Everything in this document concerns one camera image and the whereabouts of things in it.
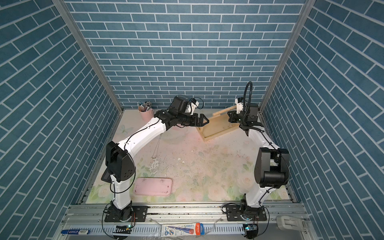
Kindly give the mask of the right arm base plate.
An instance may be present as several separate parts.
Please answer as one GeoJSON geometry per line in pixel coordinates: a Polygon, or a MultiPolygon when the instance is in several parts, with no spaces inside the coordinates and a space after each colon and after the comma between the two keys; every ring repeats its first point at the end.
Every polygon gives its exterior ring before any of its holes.
{"type": "Polygon", "coordinates": [[[221,206],[222,212],[226,215],[227,221],[266,221],[267,215],[264,208],[250,208],[239,204],[227,203],[221,206]]]}

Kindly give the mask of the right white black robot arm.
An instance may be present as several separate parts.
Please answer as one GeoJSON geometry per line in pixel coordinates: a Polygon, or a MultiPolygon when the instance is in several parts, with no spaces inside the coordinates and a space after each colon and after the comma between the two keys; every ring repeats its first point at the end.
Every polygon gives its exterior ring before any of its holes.
{"type": "Polygon", "coordinates": [[[258,121],[259,107],[252,103],[252,91],[253,83],[249,81],[243,96],[235,100],[236,109],[228,112],[229,122],[239,124],[259,149],[254,168],[256,183],[240,203],[240,214],[246,217],[260,216],[265,209],[263,202],[272,192],[286,185],[290,176],[290,153],[273,143],[258,121]]]}

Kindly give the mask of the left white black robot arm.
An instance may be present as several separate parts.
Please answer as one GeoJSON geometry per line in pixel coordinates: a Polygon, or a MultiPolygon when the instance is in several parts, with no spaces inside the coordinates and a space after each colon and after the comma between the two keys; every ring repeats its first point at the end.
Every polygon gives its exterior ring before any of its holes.
{"type": "Polygon", "coordinates": [[[204,114],[195,113],[199,104],[196,99],[178,95],[167,109],[157,111],[141,129],[118,143],[111,141],[107,144],[107,169],[102,181],[110,183],[113,207],[122,211],[132,205],[130,188],[136,177],[134,156],[143,147],[172,127],[203,127],[210,122],[204,114]]]}

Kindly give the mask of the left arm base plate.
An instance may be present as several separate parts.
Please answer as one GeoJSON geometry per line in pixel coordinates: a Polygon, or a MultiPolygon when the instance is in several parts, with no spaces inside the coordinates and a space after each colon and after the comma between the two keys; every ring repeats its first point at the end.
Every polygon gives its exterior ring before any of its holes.
{"type": "Polygon", "coordinates": [[[147,217],[148,206],[131,206],[128,205],[122,210],[117,209],[113,204],[107,207],[103,213],[104,221],[124,223],[124,222],[144,222],[147,217]]]}

